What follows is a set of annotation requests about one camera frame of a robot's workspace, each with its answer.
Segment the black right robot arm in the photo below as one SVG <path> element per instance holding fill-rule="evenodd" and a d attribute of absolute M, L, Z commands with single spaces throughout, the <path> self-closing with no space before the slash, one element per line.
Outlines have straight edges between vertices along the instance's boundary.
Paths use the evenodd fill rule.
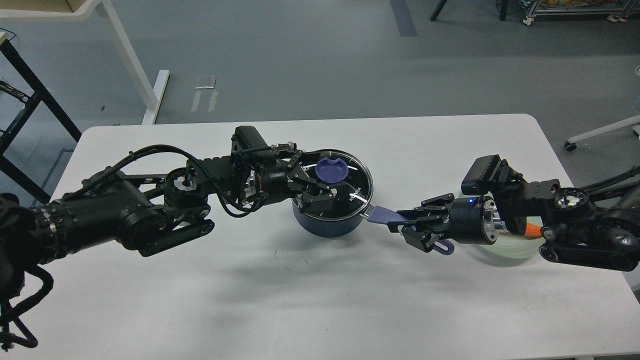
<path fill-rule="evenodd" d="M 492 245 L 499 231 L 526 234 L 538 217 L 540 255 L 556 264 L 630 272 L 639 264 L 639 184 L 624 180 L 638 167 L 586 187 L 562 187 L 556 178 L 528 182 L 499 155 L 477 158 L 452 193 L 397 210 L 384 224 L 426 253 L 453 252 L 453 242 Z"/>

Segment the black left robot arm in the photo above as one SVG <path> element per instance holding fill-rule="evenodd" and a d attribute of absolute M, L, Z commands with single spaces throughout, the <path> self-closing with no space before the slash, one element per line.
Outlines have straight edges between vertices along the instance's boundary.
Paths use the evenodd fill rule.
<path fill-rule="evenodd" d="M 39 207 L 1 194 L 1 348 L 34 348 L 20 316 L 53 289 L 43 265 L 116 240 L 149 257 L 209 234 L 210 195 L 233 218 L 295 199 L 302 214 L 330 210 L 349 168 L 326 150 L 268 145 L 254 126 L 235 128 L 230 155 L 197 159 L 172 145 L 130 152 Z"/>

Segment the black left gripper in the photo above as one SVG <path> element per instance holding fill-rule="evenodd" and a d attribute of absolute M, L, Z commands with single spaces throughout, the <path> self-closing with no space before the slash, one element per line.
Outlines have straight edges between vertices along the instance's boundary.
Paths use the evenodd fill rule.
<path fill-rule="evenodd" d="M 247 202 L 261 202 L 263 206 L 292 199 L 294 210 L 300 214 L 319 217 L 330 212 L 338 198 L 338 187 L 310 186 L 296 194 L 292 186 L 297 186 L 291 175 L 305 173 L 306 177 L 322 183 L 336 183 L 336 171 L 332 165 L 320 166 L 320 175 L 316 172 L 318 162 L 323 158 L 335 160 L 334 149 L 321 149 L 303 152 L 297 159 L 254 159 L 249 162 L 247 181 Z"/>

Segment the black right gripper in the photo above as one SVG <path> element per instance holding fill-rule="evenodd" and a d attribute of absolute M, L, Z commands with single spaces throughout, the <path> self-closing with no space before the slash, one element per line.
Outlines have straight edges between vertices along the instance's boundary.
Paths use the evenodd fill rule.
<path fill-rule="evenodd" d="M 453 193 L 423 200 L 419 206 L 398 210 L 403 219 L 389 221 L 389 230 L 425 253 L 451 253 L 451 241 L 460 244 L 493 245 L 503 228 L 496 201 L 489 196 L 462 197 Z M 427 224 L 447 224 L 444 234 Z"/>

